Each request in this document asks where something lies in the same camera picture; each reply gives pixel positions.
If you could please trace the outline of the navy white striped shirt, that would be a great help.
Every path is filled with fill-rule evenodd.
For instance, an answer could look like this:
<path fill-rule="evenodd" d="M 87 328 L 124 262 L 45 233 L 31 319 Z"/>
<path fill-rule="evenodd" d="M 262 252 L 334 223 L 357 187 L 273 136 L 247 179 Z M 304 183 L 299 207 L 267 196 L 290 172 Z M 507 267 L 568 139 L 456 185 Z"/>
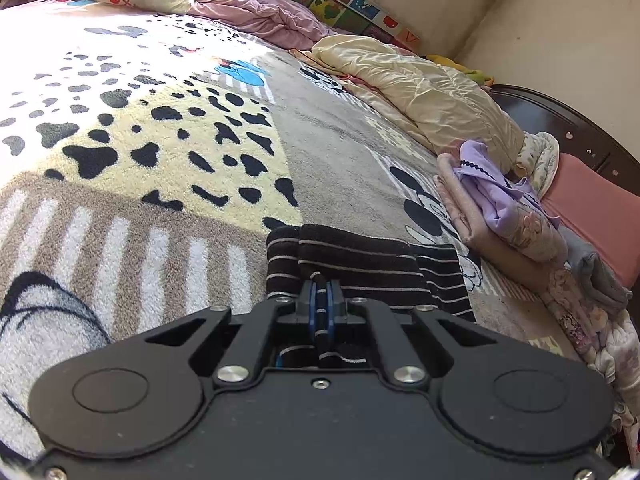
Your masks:
<path fill-rule="evenodd" d="M 307 333 L 278 350 L 277 367 L 370 364 L 371 351 L 363 339 L 338 332 L 338 294 L 378 300 L 395 311 L 436 307 L 475 321 L 461 259 L 451 245 L 411 245 L 305 224 L 279 226 L 268 235 L 266 249 L 269 298 L 295 299 L 311 284 L 310 305 L 303 308 Z"/>

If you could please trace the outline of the purple floral folded garment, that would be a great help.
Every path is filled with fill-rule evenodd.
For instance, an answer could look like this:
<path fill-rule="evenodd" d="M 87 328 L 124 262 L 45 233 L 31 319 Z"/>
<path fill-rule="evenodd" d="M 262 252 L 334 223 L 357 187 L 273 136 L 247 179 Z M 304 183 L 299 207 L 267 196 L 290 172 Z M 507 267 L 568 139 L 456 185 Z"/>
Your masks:
<path fill-rule="evenodd" d="M 539 263 L 562 266 L 566 241 L 560 219 L 549 216 L 528 180 L 509 181 L 488 156 L 480 141 L 465 141 L 454 168 L 465 191 L 480 207 L 488 228 L 520 254 Z"/>

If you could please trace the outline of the Mickey Mouse plush blanket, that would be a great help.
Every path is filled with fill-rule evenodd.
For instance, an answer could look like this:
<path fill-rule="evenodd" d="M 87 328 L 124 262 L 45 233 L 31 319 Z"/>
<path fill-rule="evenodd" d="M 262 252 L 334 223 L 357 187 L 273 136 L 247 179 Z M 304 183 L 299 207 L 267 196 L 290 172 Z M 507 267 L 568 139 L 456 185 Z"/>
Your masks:
<path fill-rule="evenodd" d="M 1 13 L 1 457 L 42 445 L 47 368 L 265 297 L 268 234 L 424 248 L 445 311 L 572 358 L 526 288 L 466 248 L 436 158 L 288 53 L 207 18 L 82 0 Z"/>

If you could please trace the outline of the cream satin quilt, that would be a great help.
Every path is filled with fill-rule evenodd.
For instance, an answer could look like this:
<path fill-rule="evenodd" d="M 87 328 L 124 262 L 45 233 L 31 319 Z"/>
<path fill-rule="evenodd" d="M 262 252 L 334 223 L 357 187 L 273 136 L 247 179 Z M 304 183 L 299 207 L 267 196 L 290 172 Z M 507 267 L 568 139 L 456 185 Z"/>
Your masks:
<path fill-rule="evenodd" d="M 366 36 L 329 36 L 308 51 L 290 53 L 337 78 L 435 154 L 477 140 L 506 174 L 524 145 L 523 130 L 487 91 L 455 68 Z"/>

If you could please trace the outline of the grey folded garment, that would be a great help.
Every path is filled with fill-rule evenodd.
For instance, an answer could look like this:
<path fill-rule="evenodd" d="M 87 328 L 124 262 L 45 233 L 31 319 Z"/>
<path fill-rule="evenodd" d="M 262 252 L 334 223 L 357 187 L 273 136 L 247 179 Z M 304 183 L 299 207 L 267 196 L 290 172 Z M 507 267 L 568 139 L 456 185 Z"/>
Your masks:
<path fill-rule="evenodd" d="M 567 246 L 567 263 L 582 293 L 614 316 L 625 310 L 632 292 L 620 284 L 593 244 L 564 224 L 559 232 Z"/>

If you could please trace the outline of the white purple flower garment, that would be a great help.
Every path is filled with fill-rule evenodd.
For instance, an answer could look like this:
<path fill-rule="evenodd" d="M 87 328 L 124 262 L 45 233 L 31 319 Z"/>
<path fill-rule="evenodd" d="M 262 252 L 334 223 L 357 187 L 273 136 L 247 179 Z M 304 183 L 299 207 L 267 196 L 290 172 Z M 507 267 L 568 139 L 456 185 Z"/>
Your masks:
<path fill-rule="evenodd" d="M 580 290 L 568 264 L 551 266 L 542 301 L 582 362 L 614 391 L 613 424 L 639 427 L 639 334 L 627 308 L 614 316 Z"/>

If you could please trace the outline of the pink mattress sheet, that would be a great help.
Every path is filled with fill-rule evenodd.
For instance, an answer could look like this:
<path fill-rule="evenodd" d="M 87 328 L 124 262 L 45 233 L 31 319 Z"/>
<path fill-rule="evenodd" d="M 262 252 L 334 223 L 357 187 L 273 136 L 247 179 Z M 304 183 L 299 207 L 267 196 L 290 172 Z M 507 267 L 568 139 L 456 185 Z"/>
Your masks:
<path fill-rule="evenodd" d="M 577 157 L 561 154 L 544 209 L 593 244 L 622 285 L 639 277 L 639 197 L 605 180 Z"/>

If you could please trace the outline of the pink crumpled quilt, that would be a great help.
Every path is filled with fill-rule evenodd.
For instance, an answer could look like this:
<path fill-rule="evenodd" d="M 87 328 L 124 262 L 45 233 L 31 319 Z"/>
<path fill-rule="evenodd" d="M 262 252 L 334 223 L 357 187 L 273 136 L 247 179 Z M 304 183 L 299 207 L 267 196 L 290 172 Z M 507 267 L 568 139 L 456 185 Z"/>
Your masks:
<path fill-rule="evenodd" d="M 290 0 L 194 0 L 189 13 L 221 22 L 285 50 L 309 50 L 320 39 L 343 33 Z"/>

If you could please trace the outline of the dark wooden bed frame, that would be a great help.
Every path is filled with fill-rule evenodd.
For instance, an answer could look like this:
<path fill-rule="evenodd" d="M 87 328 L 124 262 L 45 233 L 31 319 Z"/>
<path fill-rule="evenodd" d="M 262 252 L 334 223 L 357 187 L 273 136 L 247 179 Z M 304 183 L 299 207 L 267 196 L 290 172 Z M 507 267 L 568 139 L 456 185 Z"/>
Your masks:
<path fill-rule="evenodd" d="M 552 96 L 523 87 L 495 84 L 490 94 L 523 130 L 551 133 L 563 153 L 577 157 L 606 180 L 639 195 L 638 160 L 591 119 Z"/>

